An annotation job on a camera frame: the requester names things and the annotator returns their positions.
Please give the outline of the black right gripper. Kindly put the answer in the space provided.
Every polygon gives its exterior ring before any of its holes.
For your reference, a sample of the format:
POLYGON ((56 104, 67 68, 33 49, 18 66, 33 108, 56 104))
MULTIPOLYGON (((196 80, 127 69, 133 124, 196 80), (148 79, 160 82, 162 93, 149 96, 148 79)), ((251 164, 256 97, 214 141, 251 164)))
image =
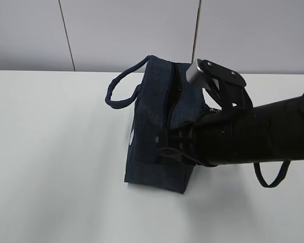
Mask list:
POLYGON ((253 108, 245 87, 240 75, 203 75, 193 84, 176 78, 168 127, 156 137, 158 154, 205 167, 252 163, 251 134, 240 132, 253 108))

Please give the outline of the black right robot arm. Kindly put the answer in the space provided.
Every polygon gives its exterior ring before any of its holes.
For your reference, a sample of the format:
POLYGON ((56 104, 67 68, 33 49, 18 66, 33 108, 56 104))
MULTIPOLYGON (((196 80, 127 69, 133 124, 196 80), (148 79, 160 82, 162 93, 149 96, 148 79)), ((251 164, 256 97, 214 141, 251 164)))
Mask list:
POLYGON ((221 106, 194 122, 160 131, 158 155, 188 158, 205 167, 304 160, 304 93, 254 107, 245 84, 206 75, 197 85, 221 106))

